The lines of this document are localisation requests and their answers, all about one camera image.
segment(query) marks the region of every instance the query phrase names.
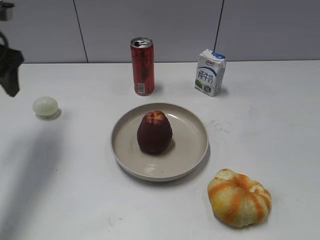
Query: plate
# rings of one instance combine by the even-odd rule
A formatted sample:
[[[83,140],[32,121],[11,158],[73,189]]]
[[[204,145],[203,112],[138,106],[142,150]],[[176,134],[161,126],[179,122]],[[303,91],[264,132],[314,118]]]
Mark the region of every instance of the plate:
[[[172,140],[162,153],[150,155],[140,150],[137,130],[148,112],[162,111],[172,128]],[[209,147],[202,121],[184,107],[169,103],[138,106],[122,116],[111,133],[111,149],[118,164],[131,175],[153,182],[181,178],[203,160]]]

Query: apple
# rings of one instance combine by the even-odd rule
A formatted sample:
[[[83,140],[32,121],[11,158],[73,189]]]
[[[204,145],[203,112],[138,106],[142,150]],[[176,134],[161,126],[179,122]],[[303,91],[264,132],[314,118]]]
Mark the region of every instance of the apple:
[[[170,122],[162,111],[148,112],[142,118],[136,138],[143,152],[163,152],[172,139]]]

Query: white milk carton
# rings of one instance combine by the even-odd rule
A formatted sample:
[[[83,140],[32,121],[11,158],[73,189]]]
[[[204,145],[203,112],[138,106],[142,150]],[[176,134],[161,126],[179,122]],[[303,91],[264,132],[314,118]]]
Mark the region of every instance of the white milk carton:
[[[210,97],[216,96],[221,89],[226,62],[225,56],[204,50],[198,58],[194,87]]]

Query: gray wall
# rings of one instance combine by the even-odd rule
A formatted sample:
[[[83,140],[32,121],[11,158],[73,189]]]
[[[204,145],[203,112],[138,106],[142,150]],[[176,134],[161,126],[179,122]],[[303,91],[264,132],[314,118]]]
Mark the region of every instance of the gray wall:
[[[27,63],[87,62],[73,0],[6,0],[13,19],[0,21],[11,48]]]
[[[320,1],[225,0],[215,50],[228,60],[320,59]]]
[[[90,63],[130,62],[140,36],[153,40],[156,62],[194,62],[214,48],[222,2],[76,0],[76,8]]]
[[[27,63],[130,62],[137,36],[153,39],[157,62],[196,62],[214,46],[229,61],[320,59],[316,0],[7,1],[0,31]]]

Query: soda can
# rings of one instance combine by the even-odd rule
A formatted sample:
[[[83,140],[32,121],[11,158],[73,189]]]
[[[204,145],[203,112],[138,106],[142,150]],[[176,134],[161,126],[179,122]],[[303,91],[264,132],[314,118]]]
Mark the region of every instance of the soda can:
[[[147,37],[131,40],[134,90],[146,96],[155,90],[154,44]]]

